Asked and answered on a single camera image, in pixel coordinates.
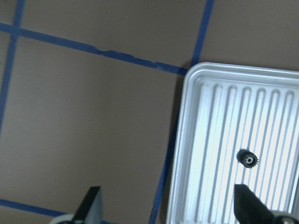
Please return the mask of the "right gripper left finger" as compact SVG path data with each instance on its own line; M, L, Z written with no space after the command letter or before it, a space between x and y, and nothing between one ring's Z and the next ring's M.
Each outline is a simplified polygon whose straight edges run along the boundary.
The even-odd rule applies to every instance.
M103 219L101 186L90 187L75 212L72 224L100 224Z

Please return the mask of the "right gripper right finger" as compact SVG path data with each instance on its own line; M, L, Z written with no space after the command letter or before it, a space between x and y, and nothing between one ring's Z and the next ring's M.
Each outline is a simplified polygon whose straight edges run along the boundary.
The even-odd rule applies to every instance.
M240 224L275 224L274 214L245 184L234 185L234 215Z

